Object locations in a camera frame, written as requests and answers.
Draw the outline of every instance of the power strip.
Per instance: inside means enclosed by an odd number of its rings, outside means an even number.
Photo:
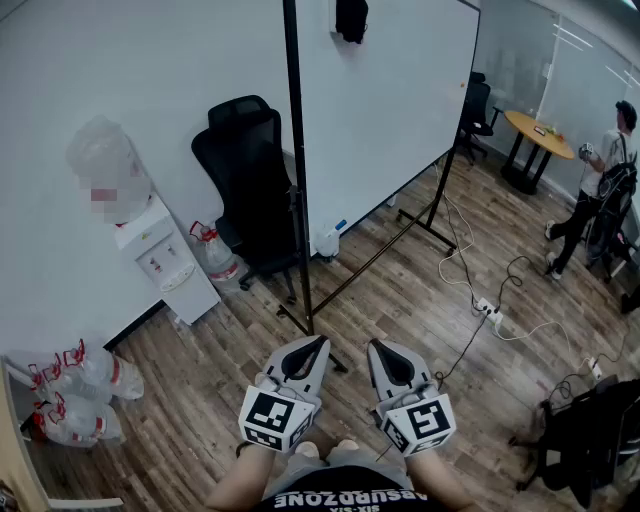
[[[600,379],[602,378],[602,370],[598,365],[598,361],[596,361],[594,357],[589,359],[589,370],[591,370],[591,375],[593,375],[596,382],[600,382]]]
[[[487,320],[491,322],[496,331],[500,329],[504,317],[500,311],[496,312],[496,308],[494,308],[487,299],[480,299],[476,304],[476,308],[482,310],[484,314],[487,315]]]

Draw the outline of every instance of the water bottle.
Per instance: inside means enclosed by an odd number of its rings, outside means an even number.
[[[144,381],[138,368],[102,347],[86,348],[80,340],[78,349],[64,352],[66,367],[78,367],[87,384],[109,389],[116,396],[135,400],[144,394]]]
[[[90,448],[98,442],[97,439],[83,437],[69,430],[65,420],[58,413],[58,407],[52,404],[36,403],[34,422],[51,441],[76,448]]]
[[[82,379],[78,367],[67,366],[62,368],[60,356],[56,354],[57,363],[52,364],[42,371],[45,385],[49,395],[49,401],[55,400],[55,393],[61,395],[76,395],[92,402],[108,404],[111,402],[111,390],[107,386],[95,386]]]
[[[193,234],[198,224],[201,226],[200,236]],[[189,234],[198,240],[194,252],[213,285],[223,290],[231,289],[233,285],[237,287],[240,267],[235,254],[222,241],[218,231],[195,221]]]
[[[110,405],[89,402],[85,398],[56,393],[57,412],[65,426],[82,437],[91,439],[122,438],[122,427]]]
[[[66,156],[104,222],[131,222],[149,205],[151,179],[119,124],[94,117],[76,132]]]

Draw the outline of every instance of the backpack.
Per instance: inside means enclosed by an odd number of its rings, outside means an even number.
[[[334,0],[336,2],[336,31],[347,43],[362,43],[367,30],[369,6],[366,0]]]
[[[636,169],[636,160],[638,153],[636,152],[633,161],[627,160],[627,143],[622,134],[620,134],[622,142],[622,153],[624,162],[614,165],[611,169],[602,174],[600,183],[598,183],[598,199],[615,205],[619,203],[625,194],[633,193],[636,190],[636,179],[638,171]]]

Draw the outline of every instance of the power cable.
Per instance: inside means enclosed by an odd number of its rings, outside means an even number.
[[[392,446],[393,446],[393,443],[389,443],[389,446],[387,446],[387,449],[380,454],[380,456],[376,459],[376,462],[378,462],[382,457],[384,457],[387,454],[387,452],[391,449]]]
[[[478,325],[478,328],[474,331],[473,336],[471,336],[471,339],[469,340],[469,343],[467,343],[467,346],[462,351],[462,354],[460,354],[460,357],[458,357],[456,362],[453,364],[453,366],[451,367],[451,370],[449,370],[449,373],[447,373],[446,375],[443,375],[443,373],[440,372],[440,371],[435,373],[434,376],[436,378],[436,381],[438,382],[438,391],[440,391],[440,388],[442,387],[442,384],[444,383],[445,379],[447,377],[449,377],[449,375],[451,375],[453,373],[453,370],[456,369],[456,366],[458,366],[458,363],[462,360],[464,355],[467,353],[467,350],[469,349],[469,347],[473,343],[473,340],[475,339],[476,334],[478,334],[478,331],[480,331],[480,329],[484,325],[484,322],[485,322],[485,320],[487,319],[488,316],[489,315],[485,313],[485,315],[482,317],[482,322],[480,322],[480,325]]]
[[[607,354],[601,352],[600,354],[598,354],[598,357],[596,357],[595,364],[598,364],[598,361],[600,360],[601,357],[604,357],[605,359],[608,359],[609,361],[611,361],[614,364],[617,363],[618,361],[620,361],[620,358],[622,357],[622,352],[624,352],[624,347],[627,344],[627,338],[629,337],[630,334],[631,334],[631,329],[629,329],[629,331],[627,332],[627,335],[622,340],[622,346],[620,347],[620,352],[618,352],[618,356],[615,359],[611,359]]]
[[[438,171],[438,166],[434,164],[434,166],[433,166],[433,167],[435,168],[435,171],[436,171],[436,183],[438,183],[438,184],[439,184],[439,183],[440,183],[440,174],[439,174],[439,171]],[[442,260],[440,261],[440,263],[438,264],[438,272],[440,273],[440,278],[441,278],[445,283],[450,284],[450,285],[464,284],[464,285],[468,286],[468,287],[469,287],[469,289],[471,290],[471,307],[472,307],[472,309],[473,309],[473,310],[475,310],[475,311],[480,311],[480,312],[482,312],[483,310],[482,310],[481,308],[478,308],[478,307],[477,307],[478,300],[476,299],[475,291],[474,291],[474,289],[473,289],[473,284],[471,283],[471,277],[470,277],[470,274],[469,274],[469,267],[467,266],[467,262],[465,261],[464,256],[462,255],[462,253],[463,253],[464,251],[466,251],[467,249],[469,249],[470,247],[472,247],[472,246],[475,244],[475,237],[474,237],[474,235],[473,235],[473,230],[471,229],[471,226],[469,225],[469,223],[467,222],[467,220],[463,217],[463,215],[462,215],[462,213],[460,212],[460,209],[458,208],[458,206],[456,206],[456,204],[455,204],[453,201],[451,201],[451,200],[449,199],[449,197],[447,196],[447,194],[446,194],[446,193],[444,193],[444,194],[443,194],[443,196],[444,196],[444,200],[445,200],[445,201],[444,201],[444,204],[445,204],[445,207],[446,207],[446,209],[447,209],[447,218],[448,218],[448,222],[449,222],[449,227],[451,228],[451,232],[453,233],[453,237],[454,237],[454,240],[455,240],[455,242],[456,242],[456,246],[460,247],[460,245],[459,245],[459,243],[458,243],[458,236],[457,236],[456,230],[455,230],[455,228],[453,227],[453,223],[451,222],[451,211],[450,211],[450,209],[449,209],[449,203],[451,203],[451,206],[453,206],[453,207],[456,209],[456,211],[458,212],[458,215],[460,216],[460,218],[462,219],[462,221],[467,225],[467,228],[469,229],[469,234],[470,234],[470,236],[471,236],[471,243],[470,243],[469,245],[467,245],[466,247],[464,247],[463,249],[458,249],[458,250],[457,250],[456,252],[454,252],[451,256],[448,256],[448,257],[446,257],[446,258],[444,258],[444,259],[442,259]],[[448,259],[450,259],[450,258],[453,258],[456,254],[459,254],[459,255],[460,255],[460,259],[462,260],[462,263],[463,263],[463,265],[464,265],[465,276],[466,276],[466,278],[467,278],[467,281],[466,281],[466,282],[465,282],[465,281],[453,281],[453,282],[452,282],[452,281],[447,280],[447,279],[444,277],[444,275],[442,274],[442,269],[441,269],[441,265],[442,265],[442,263],[444,263],[445,261],[447,261],[447,260],[448,260]],[[495,312],[496,312],[496,313],[497,313],[498,311],[500,311],[500,308],[502,307],[502,294],[503,294],[503,292],[504,292],[504,288],[505,288],[505,285],[507,284],[507,282],[511,282],[511,283],[513,283],[513,285],[514,285],[514,286],[516,286],[516,287],[518,287],[518,288],[519,288],[519,287],[521,287],[521,286],[523,285],[523,280],[522,280],[522,278],[521,278],[521,277],[519,277],[519,276],[517,276],[517,275],[515,275],[515,274],[512,274],[512,273],[511,273],[511,266],[512,266],[513,264],[515,264],[518,260],[521,260],[521,259],[525,259],[525,260],[527,260],[527,261],[529,262],[529,265],[531,265],[531,266],[534,268],[534,270],[536,271],[536,273],[537,273],[539,276],[544,276],[544,274],[543,274],[543,273],[541,273],[541,272],[540,272],[540,271],[539,271],[539,270],[538,270],[538,269],[533,265],[533,262],[531,261],[531,259],[530,259],[528,256],[520,255],[520,256],[516,256],[515,258],[513,258],[513,259],[509,262],[509,264],[507,265],[507,277],[506,277],[506,278],[502,281],[502,283],[500,284],[500,291],[499,291],[499,293],[498,293],[497,306],[496,306],[496,309],[495,309]],[[536,332],[536,331],[537,331],[538,329],[540,329],[541,327],[545,327],[545,326],[547,326],[547,325],[551,325],[551,324],[558,324],[558,325],[560,326],[560,328],[562,329],[562,332],[564,333],[565,339],[566,339],[566,341],[567,341],[567,349],[568,349],[568,352],[569,352],[569,359],[570,359],[570,360],[573,360],[573,354],[572,354],[572,351],[571,351],[571,343],[570,343],[570,341],[569,341],[569,336],[567,335],[567,331],[565,330],[565,328],[564,328],[564,327],[562,326],[562,324],[560,324],[559,322],[555,322],[555,321],[554,321],[554,322],[545,322],[545,323],[540,324],[540,325],[538,325],[537,327],[535,327],[535,328],[534,328],[530,333],[525,334],[524,336],[516,336],[516,337],[513,337],[513,338],[504,338],[504,337],[502,337],[502,336],[500,335],[500,333],[498,332],[498,329],[494,329],[494,330],[493,330],[493,332],[494,332],[494,334],[495,334],[498,338],[500,338],[500,339],[501,339],[501,340],[503,340],[503,341],[514,341],[514,340],[519,340],[519,339],[528,338],[529,336],[531,336],[534,332]]]

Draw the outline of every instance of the white cable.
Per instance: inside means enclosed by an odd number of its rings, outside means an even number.
[[[440,173],[438,172],[438,166],[436,164],[433,164],[433,167],[436,170],[436,184],[440,185]],[[438,273],[440,274],[440,279],[442,279],[445,283],[450,284],[450,285],[458,285],[458,284],[463,284],[465,286],[467,286],[469,288],[469,290],[471,290],[471,300],[477,304],[478,301],[476,301],[476,294],[475,294],[475,290],[473,289],[473,286],[471,286],[470,283],[468,283],[467,281],[449,281],[446,277],[444,277],[444,275],[442,274],[442,264],[453,258],[454,256],[463,253],[464,251],[466,251],[467,249],[469,249],[470,247],[473,246],[473,244],[475,244],[475,238],[473,236],[473,231],[471,229],[471,226],[469,225],[469,223],[467,222],[467,220],[462,216],[462,213],[460,213],[460,209],[455,205],[455,203],[449,199],[449,197],[447,196],[446,193],[443,193],[444,195],[444,200],[448,201],[451,206],[453,206],[456,211],[458,212],[458,215],[460,215],[460,218],[462,219],[462,221],[467,225],[467,228],[469,228],[469,234],[471,235],[471,243],[469,245],[467,245],[464,249],[456,249],[456,251],[451,255],[451,256],[447,256],[446,258],[440,260],[440,263],[438,263]]]
[[[529,334],[525,334],[524,336],[516,336],[514,338],[503,338],[500,333],[498,332],[498,328],[496,327],[495,329],[493,329],[493,333],[500,338],[503,341],[514,341],[514,340],[521,340],[524,338],[528,338],[529,336],[531,336],[534,332],[536,332],[538,329],[540,329],[540,327],[544,327],[546,325],[552,325],[552,324],[557,324],[560,326],[560,329],[562,329],[562,332],[564,333],[564,337],[567,340],[567,349],[569,350],[569,361],[570,364],[573,366],[573,363],[571,361],[573,361],[573,351],[571,350],[571,343],[569,342],[569,336],[567,335],[567,331],[564,330],[564,327],[562,326],[562,324],[560,322],[546,322],[544,324],[540,324],[539,326],[535,327]],[[582,368],[584,366],[585,361],[589,361],[588,357],[585,357],[584,360],[582,361],[582,364],[576,368],[576,371],[578,371],[580,368]]]
[[[439,185],[440,184],[440,173],[438,172],[438,166],[436,164],[433,164],[433,167],[436,170],[436,183]],[[467,220],[462,216],[462,213],[460,213],[460,209],[455,205],[455,203],[453,201],[451,201],[451,199],[449,199],[449,197],[447,197],[447,194],[444,193],[444,199],[445,201],[448,201],[451,206],[453,206],[456,211],[458,212],[458,215],[460,215],[460,218],[462,219],[462,221],[467,225],[467,228],[469,228],[469,234],[471,235],[471,243],[469,245],[467,245],[464,249],[458,249],[456,250],[451,256],[447,256],[446,258],[440,260],[440,263],[438,263],[438,272],[440,273],[440,279],[442,279],[445,283],[447,284],[451,284],[451,285],[458,285],[458,284],[464,284],[465,286],[467,286],[469,288],[469,290],[471,290],[471,300],[475,301],[477,304],[477,301],[475,300],[475,290],[473,289],[473,287],[471,286],[471,284],[469,284],[467,281],[449,281],[447,278],[444,277],[444,275],[442,274],[442,269],[441,269],[441,265],[453,258],[454,256],[456,256],[459,253],[462,253],[464,251],[466,251],[467,249],[469,249],[470,247],[472,247],[475,244],[475,238],[473,236],[473,230],[471,229],[471,226],[469,225],[469,223],[467,222]],[[536,332],[538,329],[540,329],[541,327],[545,327],[546,325],[551,325],[551,324],[558,324],[560,326],[560,329],[562,329],[562,332],[564,333],[564,337],[567,340],[567,348],[569,350],[569,360],[573,360],[573,352],[571,350],[571,343],[569,342],[569,336],[567,335],[567,331],[564,330],[564,327],[562,326],[562,324],[560,324],[559,322],[546,322],[544,324],[540,324],[539,326],[537,326],[536,328],[534,328],[529,334],[525,334],[524,336],[517,336],[515,338],[503,338],[500,333],[498,332],[498,329],[495,328],[494,334],[500,338],[503,341],[514,341],[514,340],[521,340],[524,338],[528,338],[529,336],[531,336],[534,332]],[[589,361],[588,357],[585,357],[585,359],[582,361],[582,364],[580,364],[580,366],[578,366],[576,368],[576,371],[580,370],[580,368],[582,368],[584,366],[584,363]]]

